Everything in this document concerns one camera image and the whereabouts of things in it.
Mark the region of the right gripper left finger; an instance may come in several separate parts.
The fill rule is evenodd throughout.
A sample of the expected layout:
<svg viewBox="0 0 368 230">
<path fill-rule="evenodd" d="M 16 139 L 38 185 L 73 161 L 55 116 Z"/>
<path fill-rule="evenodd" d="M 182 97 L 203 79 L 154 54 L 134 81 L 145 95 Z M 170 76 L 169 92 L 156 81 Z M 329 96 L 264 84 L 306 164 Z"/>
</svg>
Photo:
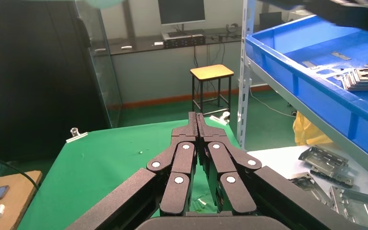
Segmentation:
<svg viewBox="0 0 368 230">
<path fill-rule="evenodd" d="M 156 173 L 161 217 L 184 216 L 189 211 L 197 164 L 197 141 L 196 112 L 190 112 L 188 124 L 172 130 L 169 147 L 146 165 L 148 170 Z"/>
</svg>

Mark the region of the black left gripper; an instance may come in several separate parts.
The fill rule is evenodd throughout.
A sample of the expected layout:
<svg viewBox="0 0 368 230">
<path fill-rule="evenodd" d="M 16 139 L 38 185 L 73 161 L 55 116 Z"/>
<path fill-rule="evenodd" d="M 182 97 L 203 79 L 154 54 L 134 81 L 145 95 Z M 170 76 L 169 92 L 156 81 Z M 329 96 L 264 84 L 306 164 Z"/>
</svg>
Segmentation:
<svg viewBox="0 0 368 230">
<path fill-rule="evenodd" d="M 368 31 L 368 0 L 303 0 L 300 5 L 337 26 Z"/>
</svg>

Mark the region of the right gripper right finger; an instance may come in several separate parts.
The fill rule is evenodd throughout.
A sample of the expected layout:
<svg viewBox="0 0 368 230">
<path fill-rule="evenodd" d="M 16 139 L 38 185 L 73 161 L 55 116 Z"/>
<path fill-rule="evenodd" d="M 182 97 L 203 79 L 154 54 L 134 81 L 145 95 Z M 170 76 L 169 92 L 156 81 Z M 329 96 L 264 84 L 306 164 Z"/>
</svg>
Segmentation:
<svg viewBox="0 0 368 230">
<path fill-rule="evenodd" d="M 246 182 L 262 163 L 232 145 L 224 129 L 207 125 L 201 113 L 196 114 L 196 122 L 197 153 L 218 212 L 253 215 L 257 205 Z"/>
</svg>

